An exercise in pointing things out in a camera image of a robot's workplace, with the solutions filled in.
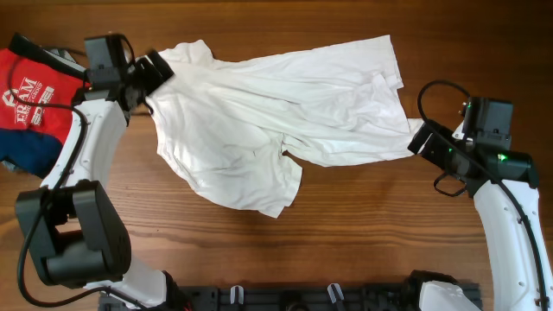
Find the white t-shirt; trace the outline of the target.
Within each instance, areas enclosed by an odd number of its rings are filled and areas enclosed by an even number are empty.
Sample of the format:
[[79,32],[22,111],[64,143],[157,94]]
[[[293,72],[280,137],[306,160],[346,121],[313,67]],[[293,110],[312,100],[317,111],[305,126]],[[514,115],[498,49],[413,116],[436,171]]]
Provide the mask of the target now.
[[387,35],[240,62],[203,41],[163,50],[173,77],[151,94],[157,154],[201,197],[275,218],[301,161],[355,166],[406,157],[406,115]]

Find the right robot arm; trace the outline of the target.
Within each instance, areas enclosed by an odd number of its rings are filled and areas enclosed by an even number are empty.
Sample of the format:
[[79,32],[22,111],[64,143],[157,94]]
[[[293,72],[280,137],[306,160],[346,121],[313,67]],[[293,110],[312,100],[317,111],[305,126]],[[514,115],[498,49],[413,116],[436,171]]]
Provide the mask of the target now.
[[457,131],[424,122],[409,149],[465,184],[486,234],[496,310],[550,310],[552,269],[539,219],[537,176],[505,146],[504,124]]

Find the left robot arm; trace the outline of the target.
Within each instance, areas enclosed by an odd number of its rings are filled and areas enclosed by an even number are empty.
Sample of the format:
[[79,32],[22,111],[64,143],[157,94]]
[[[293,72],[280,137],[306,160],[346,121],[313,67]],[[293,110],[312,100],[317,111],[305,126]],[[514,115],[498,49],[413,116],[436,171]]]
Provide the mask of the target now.
[[24,236],[16,269],[22,297],[57,308],[103,292],[129,309],[187,310],[172,276],[133,257],[129,233],[104,189],[134,108],[174,75],[155,50],[122,64],[94,62],[93,99],[67,105],[69,144],[41,186],[18,195]]

